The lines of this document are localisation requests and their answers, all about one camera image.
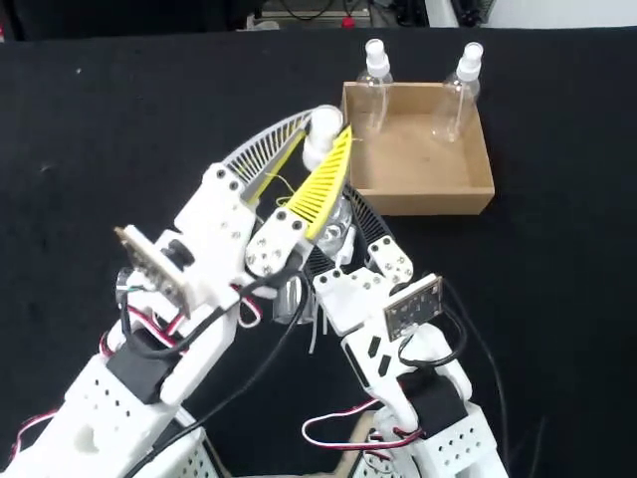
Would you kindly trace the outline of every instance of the wire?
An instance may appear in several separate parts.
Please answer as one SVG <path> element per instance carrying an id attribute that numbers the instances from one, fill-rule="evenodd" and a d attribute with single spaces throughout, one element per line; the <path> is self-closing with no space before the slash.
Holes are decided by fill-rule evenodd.
<path id="1" fill-rule="evenodd" d="M 541 455 L 541 441 L 544 435 L 544 429 L 546 428 L 546 417 L 543 416 L 539 423 L 539 429 L 537 430 L 537 437 L 535 438 L 535 451 L 533 452 L 533 463 L 531 465 L 531 471 L 529 472 L 529 478 L 534 478 L 537 466 L 539 465 L 539 456 Z"/>
<path id="2" fill-rule="evenodd" d="M 483 352 L 487 356 L 487 360 L 491 364 L 491 368 L 494 373 L 494 379 L 496 381 L 496 389 L 498 390 L 498 397 L 500 399 L 500 420 L 502 421 L 503 461 L 505 463 L 505 468 L 507 470 L 507 473 L 509 473 L 509 464 L 510 464 L 510 461 L 509 461 L 509 456 L 510 456 L 509 415 L 508 415 L 508 408 L 507 408 L 507 399 L 505 398 L 505 388 L 503 385 L 502 376 L 500 374 L 500 369 L 498 368 L 498 364 L 496 363 L 496 359 L 494 358 L 494 355 L 491 353 L 491 349 L 489 348 L 489 346 L 483 339 L 482 335 L 480 334 L 480 331 L 478 330 L 474 322 L 471 320 L 471 317 L 469 316 L 469 312 L 467 311 L 467 308 L 465 307 L 462 300 L 460 299 L 460 294 L 458 294 L 458 291 L 456 290 L 456 288 L 446 278 L 444 279 L 443 287 L 449 293 L 452 300 L 458 306 L 461 317 L 463 318 L 464 322 L 467 323 L 467 325 L 471 329 L 471 332 L 473 332 L 474 336 L 476 336 L 476 339 L 478 340 L 478 344 L 482 348 Z"/>
<path id="3" fill-rule="evenodd" d="M 239 302 L 245 297 L 252 294 L 255 289 L 258 289 L 263 286 L 268 286 L 272 283 L 281 284 L 290 279 L 290 277 L 295 274 L 300 274 L 298 271 L 291 271 L 290 269 L 283 269 L 275 274 L 266 277 L 260 277 L 245 286 L 239 291 L 239 300 L 235 302 L 231 307 L 235 307 Z M 161 351 L 150 351 L 147 350 L 143 344 L 139 341 L 139 338 L 132 333 L 132 329 L 130 327 L 130 316 L 128 314 L 128 294 L 124 293 L 121 296 L 121 311 L 120 311 L 120 321 L 121 321 L 121 331 L 128 342 L 130 349 L 135 354 L 140 357 L 144 357 L 145 359 L 167 359 L 170 357 L 174 357 L 179 355 L 182 352 L 185 352 L 190 345 L 194 341 L 196 341 L 201 334 L 203 334 L 210 325 L 212 325 L 217 319 L 224 316 L 228 313 L 228 310 L 225 310 L 221 307 L 216 308 L 212 314 L 210 314 L 206 319 L 204 319 L 194 330 L 183 339 L 175 342 L 173 346 L 169 349 L 161 350 Z"/>
<path id="4" fill-rule="evenodd" d="M 322 7 L 322 9 L 318 13 L 315 13 L 314 15 L 312 15 L 310 17 L 302 17 L 300 15 L 297 15 L 292 10 L 290 10 L 290 7 L 288 6 L 288 4 L 286 3 L 285 0 L 279 0 L 279 1 L 281 2 L 281 5 L 283 5 L 283 8 L 286 9 L 286 11 L 290 14 L 291 17 L 296 18 L 297 20 L 301 20 L 302 22 L 310 22 L 311 20 L 314 20 L 314 19 L 318 18 L 323 13 L 325 13 L 327 10 L 329 10 L 331 5 L 334 3 L 334 0 L 327 0 L 327 2 L 325 3 L 325 6 Z"/>
<path id="5" fill-rule="evenodd" d="M 411 336 L 406 338 L 404 341 L 402 341 L 402 344 L 400 344 L 400 347 L 398 347 L 398 359 L 403 365 L 415 366 L 417 368 L 430 368 L 430 367 L 443 366 L 457 359 L 460 356 L 460 354 L 464 351 L 465 347 L 467 346 L 467 339 L 468 339 L 467 329 L 465 328 L 462 321 L 458 318 L 458 315 L 451 308 L 443 306 L 443 312 L 458 330 L 458 342 L 456 343 L 456 347 L 445 357 L 437 358 L 435 360 L 411 360 L 408 358 L 404 358 L 402 356 L 402 352 L 405 350 L 405 348 L 409 345 L 409 343 L 413 339 L 414 335 L 412 334 Z"/>
<path id="6" fill-rule="evenodd" d="M 308 302 L 308 296 L 310 295 L 310 289 L 311 289 L 310 282 L 308 281 L 308 278 L 301 271 L 293 272 L 290 275 L 290 278 L 292 278 L 292 277 L 298 277 L 301 280 L 301 284 L 302 284 L 303 293 L 302 293 L 302 295 L 301 295 L 301 297 L 299 299 L 299 306 L 297 307 L 297 310 L 295 311 L 295 315 L 293 316 L 292 320 L 290 321 L 290 324 L 286 328 L 286 331 L 283 333 L 283 335 L 281 336 L 281 338 L 279 339 L 277 344 L 270 351 L 270 353 L 264 359 L 264 361 L 257 367 L 257 369 L 252 374 L 252 376 L 250 378 L 248 378 L 248 380 L 246 380 L 246 382 L 241 387 L 237 388 L 231 395 L 229 395 L 223 401 L 218 403 L 214 408 L 212 408 L 210 411 L 208 411 L 205 415 L 203 415 L 197 421 L 195 421 L 194 423 L 184 427 L 179 433 L 173 435 L 171 438 L 167 439 L 163 443 L 160 443 L 155 448 L 153 448 L 153 450 L 151 452 L 149 452 L 146 456 L 144 456 L 136 465 L 134 465 L 130 469 L 130 471 L 128 471 L 128 473 L 126 473 L 123 476 L 123 478 L 133 478 L 139 472 L 139 470 L 141 470 L 145 465 L 147 465 L 152 460 L 154 460 L 157 456 L 159 456 L 159 454 L 161 454 L 161 452 L 163 452 L 166 448 L 168 448 L 173 443 L 179 441 L 181 438 L 183 438 L 184 436 L 188 435 L 192 431 L 194 431 L 197 428 L 199 428 L 203 423 L 208 421 L 212 416 L 214 416 L 216 413 L 218 413 L 223 408 L 225 408 L 230 402 L 232 402 L 233 400 L 235 400 L 239 396 L 243 395 L 254 383 L 256 383 L 263 376 L 265 371 L 270 367 L 272 362 L 277 358 L 277 356 L 281 352 L 281 350 L 283 348 L 283 345 L 286 343 L 286 341 L 287 341 L 288 337 L 290 336 L 292 330 L 294 329 L 295 325 L 299 321 L 299 317 L 303 313 L 303 310 L 306 307 L 306 303 Z M 252 292 L 254 289 L 256 289 L 257 287 L 261 286 L 261 284 L 255 286 L 256 282 L 257 281 L 255 281 L 252 284 L 244 287 L 241 291 L 243 292 L 243 291 L 248 290 L 249 292 Z"/>
<path id="7" fill-rule="evenodd" d="M 106 337 L 108 336 L 108 332 L 104 332 L 100 337 L 99 349 L 100 354 L 105 356 L 106 358 L 112 357 L 114 352 L 108 348 L 108 344 L 106 343 Z"/>
<path id="8" fill-rule="evenodd" d="M 53 418 L 56 413 L 58 413 L 58 409 L 54 408 L 53 410 L 47 411 L 46 413 L 42 413 L 41 415 L 32 416 L 28 420 L 22 423 L 22 426 L 18 430 L 18 434 L 16 435 L 16 441 L 11 447 L 11 454 L 9 455 L 9 461 L 13 461 L 13 459 L 22 451 L 22 435 L 28 429 L 34 427 L 38 423 L 42 423 L 43 421 L 50 420 Z"/>
<path id="9" fill-rule="evenodd" d="M 323 441 L 317 441 L 311 438 L 308 435 L 308 427 L 313 423 L 317 423 L 319 421 L 328 420 L 330 418 L 340 418 L 343 416 L 351 416 L 359 413 L 362 410 L 369 408 L 371 405 L 375 405 L 379 400 L 377 398 L 373 398 L 370 401 L 365 402 L 362 405 L 355 406 L 347 411 L 339 411 L 336 413 L 329 413 L 327 415 L 318 416 L 316 418 L 311 418 L 307 420 L 303 426 L 301 427 L 301 435 L 303 438 L 312 445 L 319 446 L 321 448 L 328 448 L 330 450 L 340 450 L 340 451 L 348 451 L 348 450 L 387 450 L 390 448 L 400 448 L 402 446 L 407 446 L 410 443 L 413 443 L 418 438 L 422 436 L 422 430 L 420 428 L 416 429 L 411 433 L 404 433 L 399 428 L 394 428 L 394 433 L 396 434 L 404 434 L 403 438 L 398 441 L 383 441 L 380 443 L 325 443 Z"/>

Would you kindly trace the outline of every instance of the white curved comb structure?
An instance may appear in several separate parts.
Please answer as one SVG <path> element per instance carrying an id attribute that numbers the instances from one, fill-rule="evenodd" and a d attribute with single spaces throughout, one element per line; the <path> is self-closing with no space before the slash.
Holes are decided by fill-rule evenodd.
<path id="1" fill-rule="evenodd" d="M 299 141 L 306 135 L 312 110 L 282 119 L 252 136 L 223 160 L 246 188 L 242 198 L 254 203 L 279 169 L 286 163 Z"/>

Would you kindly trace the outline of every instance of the brown cardboard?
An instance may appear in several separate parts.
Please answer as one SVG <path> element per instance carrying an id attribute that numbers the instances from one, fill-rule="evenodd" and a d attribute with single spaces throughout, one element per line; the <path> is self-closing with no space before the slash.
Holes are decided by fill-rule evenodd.
<path id="1" fill-rule="evenodd" d="M 382 131 L 368 141 L 354 139 L 350 182 L 380 214 L 479 214 L 494 197 L 477 111 L 457 142 L 431 137 L 440 95 L 440 84 L 394 84 Z M 356 83 L 344 84 L 342 109 L 355 130 L 365 114 Z"/>

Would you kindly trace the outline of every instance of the clear plastic bottle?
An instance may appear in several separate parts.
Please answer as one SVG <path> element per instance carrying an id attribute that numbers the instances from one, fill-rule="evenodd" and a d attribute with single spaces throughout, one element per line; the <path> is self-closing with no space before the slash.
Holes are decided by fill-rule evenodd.
<path id="1" fill-rule="evenodd" d="M 465 131 L 480 94 L 480 69 L 484 49 L 470 43 L 456 71 L 443 84 L 442 99 L 436 107 L 431 133 L 436 139 L 455 142 Z"/>
<path id="2" fill-rule="evenodd" d="M 385 46 L 381 40 L 369 40 L 365 44 L 367 54 L 367 68 L 356 82 L 364 87 L 364 105 L 360 106 L 361 113 L 352 127 L 354 135 L 365 138 L 378 133 L 387 116 L 389 105 L 389 87 L 394 83 L 389 68 L 389 58 L 385 53 Z"/>

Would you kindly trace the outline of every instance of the black table surface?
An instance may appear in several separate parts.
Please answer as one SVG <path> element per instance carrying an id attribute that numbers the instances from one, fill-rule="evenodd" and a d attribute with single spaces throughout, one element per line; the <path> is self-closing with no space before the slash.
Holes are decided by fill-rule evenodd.
<path id="1" fill-rule="evenodd" d="M 112 234 L 170 227 L 210 162 L 277 120 L 339 104 L 362 45 L 385 40 L 394 78 L 440 81 L 465 42 L 486 54 L 480 112 L 497 195 L 476 217 L 390 218 L 416 270 L 448 276 L 505 378 L 513 476 L 628 470 L 637 385 L 637 30 L 399 30 L 210 34 L 0 47 L 0 450 L 59 405 L 115 320 L 126 258 Z M 297 165 L 296 172 L 301 174 Z M 248 376 L 280 326 L 241 331 L 189 400 L 195 414 Z M 209 422 L 235 474 L 331 469 L 310 416 L 364 399 L 338 340 L 299 328 L 244 397 Z M 463 358 L 500 438 L 493 376 Z M 344 439 L 351 422 L 319 432 Z"/>

